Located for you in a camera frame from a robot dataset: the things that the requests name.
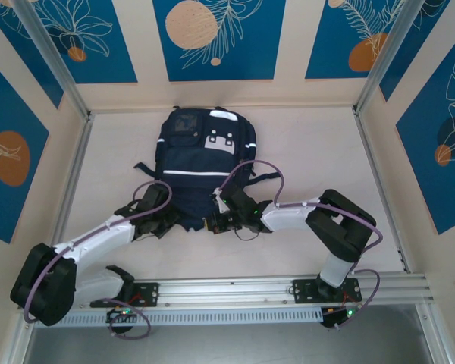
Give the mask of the aluminium mounting rail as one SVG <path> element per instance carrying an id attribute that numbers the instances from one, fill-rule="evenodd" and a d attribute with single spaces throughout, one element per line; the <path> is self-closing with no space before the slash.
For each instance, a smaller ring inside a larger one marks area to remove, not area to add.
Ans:
<path id="1" fill-rule="evenodd" d="M 336 306 L 339 303 L 295 303 L 287 287 L 293 280 L 315 279 L 315 276 L 268 277 L 268 278 L 213 278 L 180 280 L 136 280 L 134 283 L 158 283 L 157 307 L 234 307 L 234 306 Z M 363 272 L 351 275 L 359 282 L 362 301 L 374 304 L 430 303 L 434 299 L 426 276 L 423 274 L 377 275 Z M 75 306 L 107 307 L 109 302 L 95 301 Z"/>

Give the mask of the aluminium side rail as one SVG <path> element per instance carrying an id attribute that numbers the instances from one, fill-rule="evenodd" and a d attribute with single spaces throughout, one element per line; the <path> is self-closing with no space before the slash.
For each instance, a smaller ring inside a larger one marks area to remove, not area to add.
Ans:
<path id="1" fill-rule="evenodd" d="M 378 194 L 383 205 L 384 213 L 386 215 L 386 219 L 388 220 L 389 228 L 391 230 L 391 236 L 394 238 L 394 242 L 396 244 L 397 251 L 403 265 L 403 270 L 406 273 L 412 273 L 413 272 L 412 262 L 411 259 L 409 259 L 406 254 L 405 247 L 403 246 L 403 241 L 401 240 L 400 229 L 398 228 L 396 221 L 394 219 L 394 214 L 391 211 L 391 206 L 388 201 L 386 189 L 383 184 L 383 180 L 381 179 L 381 171 L 380 168 L 378 167 L 377 159 L 375 157 L 375 153 L 369 140 L 369 135 L 367 134 L 365 125 L 362 121 L 362 118 L 359 115 L 359 112 L 356 110 L 356 107 L 352 107 L 352 111 L 356 122 L 356 126 L 359 131 L 360 138 L 362 140 L 362 144 L 366 152 L 367 159 L 372 169 L 372 174 L 375 179 Z"/>
<path id="2" fill-rule="evenodd" d="M 59 205 L 58 214 L 55 219 L 55 226 L 52 232 L 52 237 L 47 243 L 47 245 L 52 248 L 53 253 L 56 253 L 55 246 L 58 244 L 61 245 L 64 242 L 65 230 L 71 214 L 71 208 L 74 202 L 74 197 L 80 179 L 80 173 L 83 167 L 83 161 L 85 159 L 89 139 L 92 133 L 94 120 L 95 116 L 90 115 L 84 123 L 83 129 L 80 133 L 77 148 L 75 149 L 74 158 L 69 170 L 64 193 Z"/>

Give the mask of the navy blue student backpack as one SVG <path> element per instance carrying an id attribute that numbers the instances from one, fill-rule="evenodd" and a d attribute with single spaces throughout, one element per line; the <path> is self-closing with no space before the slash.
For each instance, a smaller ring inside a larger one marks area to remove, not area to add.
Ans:
<path id="1" fill-rule="evenodd" d="M 167 183 L 171 204 L 186 231 L 203 229 L 204 218 L 217 210 L 211 195 L 240 163 L 256 158 L 256 132 L 242 115 L 224 108 L 176 106 L 162 124 L 155 168 L 134 167 Z"/>

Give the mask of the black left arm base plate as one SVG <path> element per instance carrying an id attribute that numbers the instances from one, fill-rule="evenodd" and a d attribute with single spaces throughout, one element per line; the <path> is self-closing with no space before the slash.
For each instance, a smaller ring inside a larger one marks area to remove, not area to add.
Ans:
<path id="1" fill-rule="evenodd" d="M 136 308 L 156 307 L 158 304 L 159 284 L 154 283 L 132 283 L 121 288 L 120 293 L 114 300 L 128 303 Z"/>

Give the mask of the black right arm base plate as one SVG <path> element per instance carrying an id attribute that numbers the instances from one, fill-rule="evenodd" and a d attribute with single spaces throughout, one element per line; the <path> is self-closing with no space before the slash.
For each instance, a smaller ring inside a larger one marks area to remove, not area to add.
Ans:
<path id="1" fill-rule="evenodd" d="M 332 287 L 320 278 L 292 281 L 295 303 L 344 303 L 362 301 L 359 282 L 346 278 L 339 287 Z"/>

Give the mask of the aluminium front leg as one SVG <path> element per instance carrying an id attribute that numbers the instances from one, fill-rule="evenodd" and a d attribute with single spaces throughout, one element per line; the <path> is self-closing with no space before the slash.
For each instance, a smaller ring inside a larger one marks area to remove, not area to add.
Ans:
<path id="1" fill-rule="evenodd" d="M 0 348 L 0 364 L 24 364 L 34 324 L 24 321 L 23 312 L 12 313 Z"/>
<path id="2" fill-rule="evenodd" d="M 455 364 L 450 339 L 435 303 L 415 305 L 433 364 Z"/>

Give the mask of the aluminium frame post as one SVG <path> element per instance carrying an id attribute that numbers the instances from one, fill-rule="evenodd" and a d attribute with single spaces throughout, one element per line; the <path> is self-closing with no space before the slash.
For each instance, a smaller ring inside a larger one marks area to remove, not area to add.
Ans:
<path id="1" fill-rule="evenodd" d="M 398 14 L 353 107 L 355 116 L 360 117 L 369 104 L 424 2 L 425 0 L 405 0 L 403 3 L 401 12 Z"/>
<path id="2" fill-rule="evenodd" d="M 48 31 L 39 19 L 39 15 L 28 0 L 10 0 L 10 2 L 20 22 L 23 24 L 35 47 L 38 49 L 75 111 L 83 120 L 88 121 L 90 110 L 86 106 L 70 71 L 67 69 Z"/>

